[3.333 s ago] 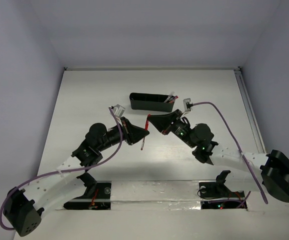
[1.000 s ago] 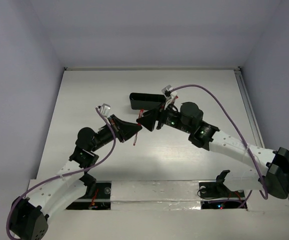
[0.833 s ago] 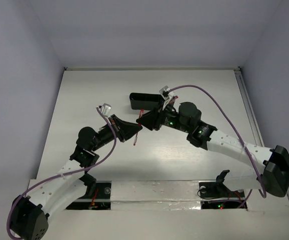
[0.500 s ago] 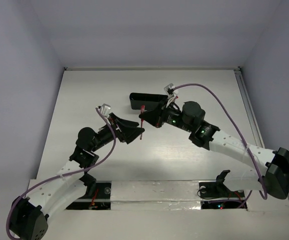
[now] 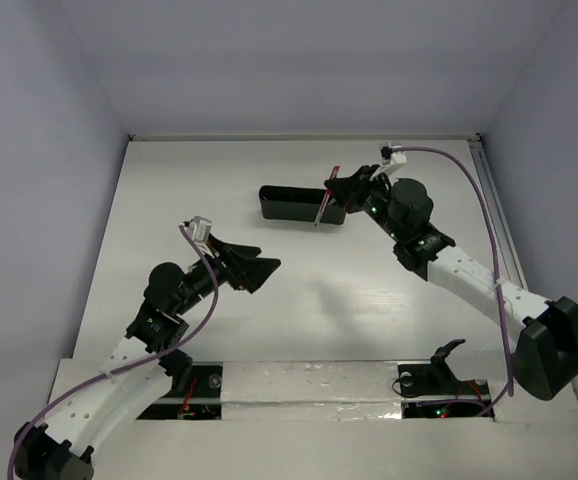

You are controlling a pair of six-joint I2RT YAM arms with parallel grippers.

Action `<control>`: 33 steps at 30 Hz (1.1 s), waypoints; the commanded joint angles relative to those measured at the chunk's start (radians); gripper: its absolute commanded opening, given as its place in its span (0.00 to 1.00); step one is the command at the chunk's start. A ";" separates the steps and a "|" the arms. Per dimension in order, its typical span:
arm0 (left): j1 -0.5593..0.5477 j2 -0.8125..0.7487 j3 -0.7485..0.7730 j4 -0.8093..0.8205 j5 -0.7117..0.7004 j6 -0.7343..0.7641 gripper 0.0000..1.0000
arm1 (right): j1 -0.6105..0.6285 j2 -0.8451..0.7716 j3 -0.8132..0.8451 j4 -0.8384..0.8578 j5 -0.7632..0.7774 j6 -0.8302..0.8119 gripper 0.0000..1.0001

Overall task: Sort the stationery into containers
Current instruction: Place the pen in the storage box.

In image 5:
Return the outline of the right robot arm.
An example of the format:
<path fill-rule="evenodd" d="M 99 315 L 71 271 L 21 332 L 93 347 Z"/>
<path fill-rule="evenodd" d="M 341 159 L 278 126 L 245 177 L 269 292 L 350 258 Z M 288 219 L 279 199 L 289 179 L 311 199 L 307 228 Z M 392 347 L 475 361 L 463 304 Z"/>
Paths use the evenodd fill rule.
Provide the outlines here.
<path fill-rule="evenodd" d="M 347 213 L 366 213 L 393 240 L 406 270 L 499 325 L 513 378 L 528 394 L 550 401 L 578 375 L 578 304 L 533 294 L 477 262 L 431 223 L 434 203 L 421 182 L 391 182 L 373 165 L 325 186 Z"/>

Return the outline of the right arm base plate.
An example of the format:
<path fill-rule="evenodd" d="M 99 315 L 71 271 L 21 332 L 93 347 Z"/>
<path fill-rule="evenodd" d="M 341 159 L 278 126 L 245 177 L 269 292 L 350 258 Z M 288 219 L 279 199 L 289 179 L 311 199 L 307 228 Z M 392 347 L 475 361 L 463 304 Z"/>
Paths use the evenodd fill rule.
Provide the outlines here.
<path fill-rule="evenodd" d="M 459 380 L 446 364 L 399 365 L 392 390 L 404 419 L 475 418 L 492 403 L 487 383 Z"/>

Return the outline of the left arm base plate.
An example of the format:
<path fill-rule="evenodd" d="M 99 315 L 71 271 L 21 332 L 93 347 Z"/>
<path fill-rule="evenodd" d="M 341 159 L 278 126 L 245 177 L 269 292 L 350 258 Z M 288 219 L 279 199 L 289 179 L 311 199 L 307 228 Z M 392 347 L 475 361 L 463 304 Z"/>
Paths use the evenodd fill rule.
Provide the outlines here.
<path fill-rule="evenodd" d="M 222 418 L 222 363 L 200 363 L 191 369 L 187 389 L 161 397 L 138 420 L 220 420 Z"/>

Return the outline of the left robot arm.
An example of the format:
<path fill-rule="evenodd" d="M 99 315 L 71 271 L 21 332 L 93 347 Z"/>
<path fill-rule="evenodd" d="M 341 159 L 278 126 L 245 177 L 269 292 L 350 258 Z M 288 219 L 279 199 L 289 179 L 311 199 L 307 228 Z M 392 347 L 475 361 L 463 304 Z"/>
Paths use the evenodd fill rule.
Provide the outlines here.
<path fill-rule="evenodd" d="M 186 393 L 192 358 L 182 346 L 200 332 L 185 314 L 209 298 L 216 309 L 223 285 L 255 293 L 280 267 L 260 248 L 208 235 L 190 243 L 199 259 L 188 270 L 153 268 L 135 319 L 99 373 L 56 397 L 14 436 L 9 479 L 91 479 L 104 443 L 155 400 Z"/>

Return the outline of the red gel pen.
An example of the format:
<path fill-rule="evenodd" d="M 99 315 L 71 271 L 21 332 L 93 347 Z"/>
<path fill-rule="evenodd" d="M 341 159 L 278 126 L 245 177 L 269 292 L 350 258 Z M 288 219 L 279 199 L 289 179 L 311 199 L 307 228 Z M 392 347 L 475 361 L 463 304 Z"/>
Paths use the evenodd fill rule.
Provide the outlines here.
<path fill-rule="evenodd" d="M 331 170 L 329 179 L 330 180 L 336 179 L 338 176 L 339 170 L 340 170 L 340 166 L 335 165 Z M 317 211 L 316 217 L 315 217 L 314 222 L 313 222 L 313 226 L 315 228 L 317 228 L 321 223 L 322 217 L 324 216 L 324 213 L 325 213 L 327 206 L 330 202 L 330 197 L 331 197 L 331 191 L 329 189 L 326 189 L 325 193 L 323 195 L 323 199 L 320 203 L 319 209 Z"/>

